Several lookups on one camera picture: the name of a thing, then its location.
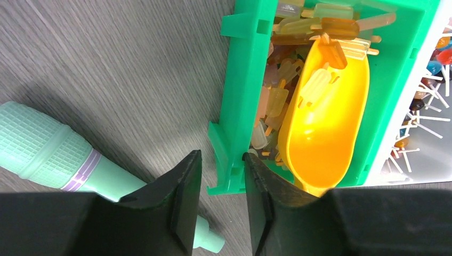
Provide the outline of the green bin with candies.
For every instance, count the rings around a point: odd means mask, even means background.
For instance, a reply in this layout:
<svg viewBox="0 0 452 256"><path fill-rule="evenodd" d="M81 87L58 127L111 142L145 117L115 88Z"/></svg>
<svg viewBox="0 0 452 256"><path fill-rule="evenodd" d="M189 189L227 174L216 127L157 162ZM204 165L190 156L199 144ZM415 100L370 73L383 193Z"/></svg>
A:
<svg viewBox="0 0 452 256"><path fill-rule="evenodd" d="M244 153L295 184L278 134L315 41L327 64L368 59L370 85L353 156L336 187L364 185L440 1L236 1L222 19L230 48L220 118L208 137L214 195L243 194Z"/></svg>

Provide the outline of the orange plastic scoop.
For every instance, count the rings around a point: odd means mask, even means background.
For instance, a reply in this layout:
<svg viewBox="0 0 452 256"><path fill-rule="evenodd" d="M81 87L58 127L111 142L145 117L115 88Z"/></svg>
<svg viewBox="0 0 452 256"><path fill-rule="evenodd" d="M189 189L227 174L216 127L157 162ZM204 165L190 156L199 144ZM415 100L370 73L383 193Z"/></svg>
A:
<svg viewBox="0 0 452 256"><path fill-rule="evenodd" d="M335 69L314 42L278 134L279 156L297 187L321 196L344 178L369 85L368 59Z"/></svg>

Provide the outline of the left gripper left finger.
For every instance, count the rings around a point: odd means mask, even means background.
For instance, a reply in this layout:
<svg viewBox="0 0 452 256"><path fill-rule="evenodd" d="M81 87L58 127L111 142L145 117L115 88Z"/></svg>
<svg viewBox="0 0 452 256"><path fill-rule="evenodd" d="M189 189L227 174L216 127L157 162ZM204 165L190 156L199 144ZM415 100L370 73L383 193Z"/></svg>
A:
<svg viewBox="0 0 452 256"><path fill-rule="evenodd" d="M154 182L124 196L118 255L191 255L202 174L193 150Z"/></svg>

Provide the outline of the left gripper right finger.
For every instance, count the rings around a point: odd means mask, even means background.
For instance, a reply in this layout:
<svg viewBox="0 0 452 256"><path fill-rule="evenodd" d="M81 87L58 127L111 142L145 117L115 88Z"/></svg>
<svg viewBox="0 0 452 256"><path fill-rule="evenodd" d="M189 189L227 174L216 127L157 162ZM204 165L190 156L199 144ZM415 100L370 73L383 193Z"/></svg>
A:
<svg viewBox="0 0 452 256"><path fill-rule="evenodd" d="M254 154L245 153L253 255L326 255L324 203L301 191Z"/></svg>

